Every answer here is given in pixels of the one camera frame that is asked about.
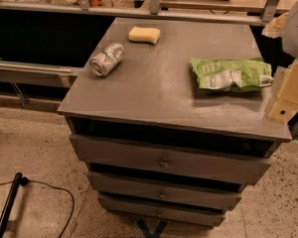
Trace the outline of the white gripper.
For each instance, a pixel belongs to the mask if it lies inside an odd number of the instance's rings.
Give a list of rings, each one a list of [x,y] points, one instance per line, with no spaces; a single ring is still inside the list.
[[[289,12],[267,24],[262,35],[272,39],[281,38],[283,52],[296,58],[287,68],[277,68],[267,109],[268,119],[286,124],[298,112],[298,0]]]

